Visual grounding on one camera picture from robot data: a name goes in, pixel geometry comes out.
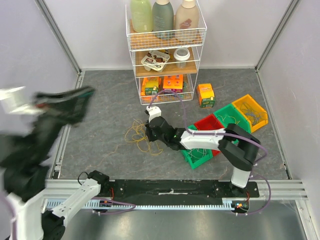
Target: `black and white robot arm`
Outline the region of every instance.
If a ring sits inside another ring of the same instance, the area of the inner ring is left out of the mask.
[[[4,190],[13,207],[10,240],[59,240],[76,213],[101,191],[109,177],[93,171],[65,202],[41,214],[49,167],[43,163],[61,129],[83,121],[95,90],[82,87],[59,94],[38,93],[33,103],[23,101],[21,88],[0,89],[8,114],[38,115],[30,134],[0,134],[0,167]]]
[[[145,124],[149,141],[160,140],[175,151],[191,149],[221,151],[233,165],[232,186],[239,189],[244,189],[247,186],[259,148],[243,139],[238,139],[239,142],[235,145],[233,141],[236,138],[222,134],[242,136],[260,144],[260,141],[254,136],[236,124],[229,124],[228,127],[217,130],[190,129],[188,132],[185,128],[173,128],[169,125],[161,116],[161,110],[157,106],[148,106],[145,112],[149,115]]]

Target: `red tray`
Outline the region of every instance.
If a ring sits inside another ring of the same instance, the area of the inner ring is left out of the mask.
[[[205,118],[197,121],[194,126],[197,130],[218,130],[218,129],[224,129],[225,126],[222,125],[222,123],[215,117],[215,115],[210,114],[209,116],[206,116]],[[213,156],[217,156],[220,151],[212,150]]]

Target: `gray floor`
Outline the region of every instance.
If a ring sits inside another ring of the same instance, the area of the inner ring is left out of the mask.
[[[263,202],[251,201],[250,208]],[[271,202],[262,214],[219,210],[137,210],[98,216],[79,211],[63,240],[307,240],[294,201]]]
[[[202,109],[197,95],[186,101],[188,125],[246,94],[266,106],[253,69],[201,69],[197,83],[212,84],[216,103],[211,109]],[[233,167],[222,154],[192,170],[179,151],[163,144],[163,153],[152,156],[139,151],[134,143],[125,142],[124,135],[134,119],[147,119],[132,70],[87,71],[83,85],[97,92],[85,122],[70,131],[60,178],[74,179],[82,171],[98,170],[113,179],[230,179]],[[184,126],[180,103],[158,106],[171,125]],[[287,179],[272,125],[253,135],[269,151],[255,171],[268,179]]]

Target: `white wall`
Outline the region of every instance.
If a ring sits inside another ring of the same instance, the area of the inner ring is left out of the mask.
[[[0,1],[0,89],[26,86],[26,96],[31,99],[36,91],[72,89],[76,80],[77,73],[35,1]],[[0,104],[0,133],[27,133],[31,120],[28,116],[5,114]],[[0,191],[2,173],[0,169]],[[9,220],[5,205],[0,202],[0,240],[10,235]]]
[[[289,170],[320,226],[320,1],[300,1],[260,75]]]
[[[45,2],[81,68],[130,68],[125,23],[130,0]],[[171,0],[174,11],[181,2]],[[208,27],[201,67],[255,66],[289,3],[199,0]]]

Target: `shampoo bottle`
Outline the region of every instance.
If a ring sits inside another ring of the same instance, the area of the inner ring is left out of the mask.
[[[161,39],[171,39],[174,29],[174,9],[170,0],[156,0],[152,7],[153,31]]]
[[[133,30],[137,33],[152,32],[153,21],[150,0],[131,0],[130,10]]]
[[[199,9],[196,0],[183,0],[175,14],[175,38],[182,42],[192,42],[196,39],[199,24]]]

